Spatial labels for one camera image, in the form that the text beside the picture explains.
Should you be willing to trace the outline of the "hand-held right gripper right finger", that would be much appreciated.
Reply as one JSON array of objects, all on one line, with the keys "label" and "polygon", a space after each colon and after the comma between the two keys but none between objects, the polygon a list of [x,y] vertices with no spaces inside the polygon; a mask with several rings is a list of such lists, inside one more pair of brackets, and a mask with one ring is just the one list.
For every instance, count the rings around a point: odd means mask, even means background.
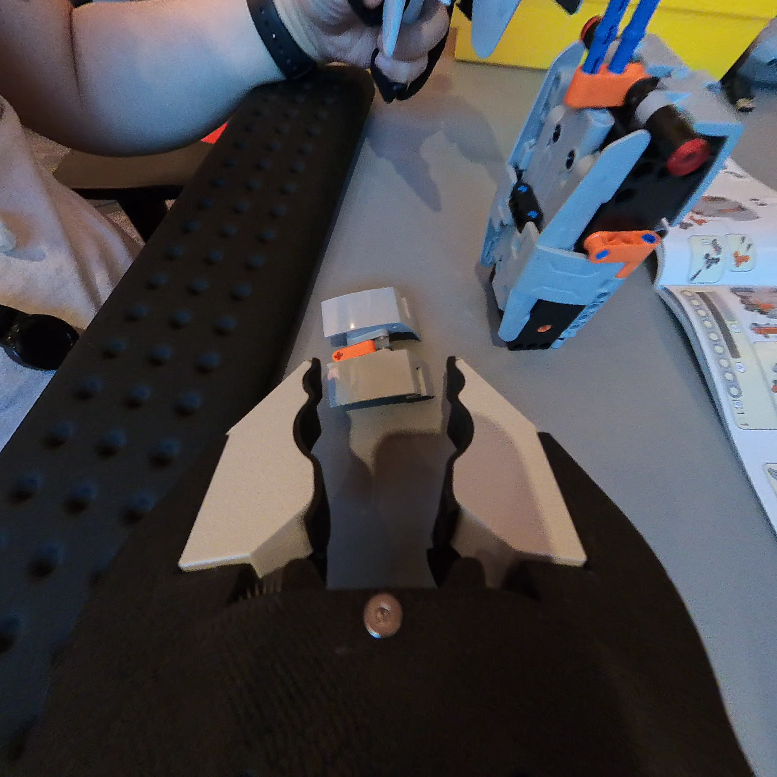
[{"label": "hand-held right gripper right finger", "polygon": [[440,506],[428,550],[442,585],[461,558],[500,588],[524,560],[582,567],[578,537],[535,425],[464,360],[449,357],[448,437]]}]

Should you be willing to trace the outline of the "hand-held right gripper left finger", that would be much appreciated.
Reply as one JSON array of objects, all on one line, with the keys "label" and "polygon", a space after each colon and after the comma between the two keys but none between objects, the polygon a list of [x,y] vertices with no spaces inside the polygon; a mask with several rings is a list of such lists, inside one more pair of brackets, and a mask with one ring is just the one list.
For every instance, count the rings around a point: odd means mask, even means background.
[{"label": "hand-held right gripper left finger", "polygon": [[267,578],[300,558],[326,581],[329,504],[312,453],[322,395],[319,360],[304,361],[229,430],[180,569],[250,564]]}]

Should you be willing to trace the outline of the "small grey curved block part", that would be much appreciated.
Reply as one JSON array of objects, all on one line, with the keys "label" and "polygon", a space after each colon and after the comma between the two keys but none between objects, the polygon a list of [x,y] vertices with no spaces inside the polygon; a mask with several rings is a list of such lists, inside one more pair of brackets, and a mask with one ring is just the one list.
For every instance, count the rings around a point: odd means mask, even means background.
[{"label": "small grey curved block part", "polygon": [[323,333],[334,351],[326,368],[330,407],[355,409],[431,399],[422,360],[395,340],[420,340],[406,297],[374,288],[322,302]]}]

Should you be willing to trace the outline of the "grey building block robot assembly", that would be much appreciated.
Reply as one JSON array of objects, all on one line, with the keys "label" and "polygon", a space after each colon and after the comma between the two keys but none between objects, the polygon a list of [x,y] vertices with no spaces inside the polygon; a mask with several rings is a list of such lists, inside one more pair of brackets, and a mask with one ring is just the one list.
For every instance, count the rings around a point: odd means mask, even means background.
[{"label": "grey building block robot assembly", "polygon": [[552,63],[481,254],[511,350],[560,347],[691,210],[742,134],[713,80],[609,2]]}]

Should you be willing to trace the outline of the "person's left forearm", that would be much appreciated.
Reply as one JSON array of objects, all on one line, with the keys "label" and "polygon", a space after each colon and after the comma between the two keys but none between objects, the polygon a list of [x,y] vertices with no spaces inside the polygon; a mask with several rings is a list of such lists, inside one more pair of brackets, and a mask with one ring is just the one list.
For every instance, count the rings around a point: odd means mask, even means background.
[{"label": "person's left forearm", "polygon": [[106,155],[176,149],[283,76],[246,2],[7,1],[2,97],[22,124]]}]

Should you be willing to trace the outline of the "grey desk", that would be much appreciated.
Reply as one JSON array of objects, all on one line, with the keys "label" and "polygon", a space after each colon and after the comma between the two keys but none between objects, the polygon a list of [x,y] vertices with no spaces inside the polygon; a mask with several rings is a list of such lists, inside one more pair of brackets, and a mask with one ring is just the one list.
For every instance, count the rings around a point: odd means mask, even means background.
[{"label": "grey desk", "polygon": [[550,433],[635,524],[684,597],[743,751],[775,775],[775,537],[646,263],[558,350],[511,352],[483,232],[545,73],[441,61],[406,102],[374,101],[287,372],[329,362],[321,302],[394,286],[434,398],[319,406],[332,588],[430,587],[426,550],[452,445],[444,369],[462,357]]}]

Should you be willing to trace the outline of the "person's left hand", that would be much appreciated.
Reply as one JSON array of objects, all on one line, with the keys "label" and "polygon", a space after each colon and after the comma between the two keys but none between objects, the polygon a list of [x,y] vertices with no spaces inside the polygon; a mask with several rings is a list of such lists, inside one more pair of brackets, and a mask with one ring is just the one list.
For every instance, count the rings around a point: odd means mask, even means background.
[{"label": "person's left hand", "polygon": [[401,26],[393,55],[386,56],[381,30],[364,25],[347,1],[279,1],[275,5],[298,46],[317,63],[368,67],[378,48],[378,68],[390,80],[405,84],[422,74],[428,53],[450,26],[446,7],[426,1],[417,21]]}]

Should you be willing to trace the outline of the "yellow plastic bin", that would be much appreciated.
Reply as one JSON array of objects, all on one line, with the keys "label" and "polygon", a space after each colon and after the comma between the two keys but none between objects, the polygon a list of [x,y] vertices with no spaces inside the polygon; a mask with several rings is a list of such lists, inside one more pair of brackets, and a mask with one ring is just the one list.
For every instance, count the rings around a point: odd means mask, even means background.
[{"label": "yellow plastic bin", "polygon": [[[493,54],[484,60],[547,69],[578,40],[584,23],[606,2],[583,2],[569,15],[553,1],[523,1]],[[687,66],[722,77],[776,16],[775,1],[663,1],[648,27]]]}]

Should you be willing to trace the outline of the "black wristband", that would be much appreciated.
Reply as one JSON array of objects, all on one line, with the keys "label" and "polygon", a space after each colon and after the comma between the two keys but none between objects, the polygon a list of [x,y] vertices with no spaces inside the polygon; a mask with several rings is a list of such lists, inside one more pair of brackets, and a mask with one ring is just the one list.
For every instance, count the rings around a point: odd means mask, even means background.
[{"label": "black wristband", "polygon": [[286,80],[303,79],[318,70],[291,35],[273,1],[247,1],[247,6],[259,37]]}]

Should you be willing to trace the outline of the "black studded baseplate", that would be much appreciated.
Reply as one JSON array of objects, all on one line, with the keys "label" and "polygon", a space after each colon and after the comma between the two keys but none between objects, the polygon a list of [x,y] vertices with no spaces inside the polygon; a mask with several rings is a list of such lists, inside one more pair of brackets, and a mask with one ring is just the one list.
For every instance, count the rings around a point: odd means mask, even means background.
[{"label": "black studded baseplate", "polygon": [[2,749],[128,532],[283,371],[373,97],[345,66],[250,92],[2,450]]}]

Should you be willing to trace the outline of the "black usb dongle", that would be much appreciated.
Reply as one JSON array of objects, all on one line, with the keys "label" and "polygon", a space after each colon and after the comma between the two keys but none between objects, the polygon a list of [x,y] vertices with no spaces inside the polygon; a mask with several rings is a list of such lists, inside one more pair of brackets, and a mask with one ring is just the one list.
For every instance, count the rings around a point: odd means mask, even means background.
[{"label": "black usb dongle", "polygon": [[739,71],[730,69],[720,80],[722,91],[733,109],[739,113],[751,113],[754,110],[752,82]]}]

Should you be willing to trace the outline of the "instruction booklet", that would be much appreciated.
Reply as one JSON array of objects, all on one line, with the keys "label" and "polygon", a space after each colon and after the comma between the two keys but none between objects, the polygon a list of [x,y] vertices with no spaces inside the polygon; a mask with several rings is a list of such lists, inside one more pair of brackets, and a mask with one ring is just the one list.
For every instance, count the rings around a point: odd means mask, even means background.
[{"label": "instruction booklet", "polygon": [[667,232],[654,288],[685,329],[776,526],[776,193],[728,159]]}]

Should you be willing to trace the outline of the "grey battery hub block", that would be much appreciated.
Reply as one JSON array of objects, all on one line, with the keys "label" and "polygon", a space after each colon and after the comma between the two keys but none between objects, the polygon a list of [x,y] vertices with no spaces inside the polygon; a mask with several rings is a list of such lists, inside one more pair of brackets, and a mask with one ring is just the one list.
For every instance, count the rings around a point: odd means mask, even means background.
[{"label": "grey battery hub block", "polygon": [[753,79],[775,79],[776,72],[776,18],[764,27],[747,49],[741,71]]}]

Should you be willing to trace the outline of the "person's light clothing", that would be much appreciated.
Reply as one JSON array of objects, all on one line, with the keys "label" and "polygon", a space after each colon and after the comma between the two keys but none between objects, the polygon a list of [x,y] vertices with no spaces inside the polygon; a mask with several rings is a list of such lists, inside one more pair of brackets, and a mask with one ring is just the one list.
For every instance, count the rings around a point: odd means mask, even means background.
[{"label": "person's light clothing", "polygon": [[34,157],[2,100],[1,303],[83,331],[140,251],[123,229],[62,186]]}]

